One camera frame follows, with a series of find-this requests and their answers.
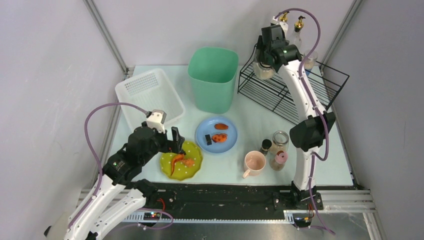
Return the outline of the glass oil bottle gold cap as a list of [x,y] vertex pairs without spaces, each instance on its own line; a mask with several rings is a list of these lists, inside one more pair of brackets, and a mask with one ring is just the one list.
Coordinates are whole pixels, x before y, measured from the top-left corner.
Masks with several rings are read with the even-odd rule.
[[305,17],[302,15],[298,17],[298,20],[294,23],[293,31],[288,37],[289,44],[295,45],[299,50],[302,46],[301,30],[304,27],[303,19],[305,19]]

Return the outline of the spice shaker white lid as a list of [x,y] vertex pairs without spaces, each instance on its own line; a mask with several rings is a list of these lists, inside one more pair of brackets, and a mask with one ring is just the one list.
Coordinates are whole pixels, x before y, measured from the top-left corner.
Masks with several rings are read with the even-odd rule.
[[313,67],[315,66],[317,59],[318,59],[318,53],[316,51],[313,51],[309,57],[306,58],[305,63],[304,63],[304,69],[306,71],[306,74],[308,75]]

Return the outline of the glass jar with light powder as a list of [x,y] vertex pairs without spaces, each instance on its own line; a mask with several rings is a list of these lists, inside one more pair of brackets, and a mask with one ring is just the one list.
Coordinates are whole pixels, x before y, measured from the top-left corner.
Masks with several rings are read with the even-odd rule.
[[260,80],[269,80],[275,75],[275,70],[270,65],[263,65],[261,62],[254,60],[252,62],[253,72]]

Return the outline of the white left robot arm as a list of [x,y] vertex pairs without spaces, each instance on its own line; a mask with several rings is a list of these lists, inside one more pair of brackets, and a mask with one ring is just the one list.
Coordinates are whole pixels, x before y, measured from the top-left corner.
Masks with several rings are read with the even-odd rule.
[[44,231],[48,240],[101,240],[124,218],[142,208],[157,188],[148,180],[132,182],[158,153],[182,154],[184,137],[171,128],[172,139],[145,123],[129,135],[73,213],[63,213]]

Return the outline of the large glass jar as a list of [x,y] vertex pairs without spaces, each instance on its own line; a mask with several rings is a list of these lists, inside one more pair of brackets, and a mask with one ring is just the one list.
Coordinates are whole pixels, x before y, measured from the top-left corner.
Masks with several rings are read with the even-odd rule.
[[272,135],[271,142],[269,152],[276,155],[280,151],[286,152],[288,150],[290,137],[285,131],[278,130]]

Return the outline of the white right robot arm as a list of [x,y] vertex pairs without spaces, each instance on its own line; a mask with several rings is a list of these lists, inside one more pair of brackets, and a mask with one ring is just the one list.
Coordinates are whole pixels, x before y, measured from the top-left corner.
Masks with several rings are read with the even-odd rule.
[[304,68],[298,48],[289,44],[281,24],[261,29],[255,50],[255,75],[261,80],[279,74],[292,96],[299,123],[289,131],[296,148],[296,170],[290,188],[290,203],[307,207],[317,199],[315,165],[323,144],[329,147],[329,131],[335,123],[333,112],[320,103]]

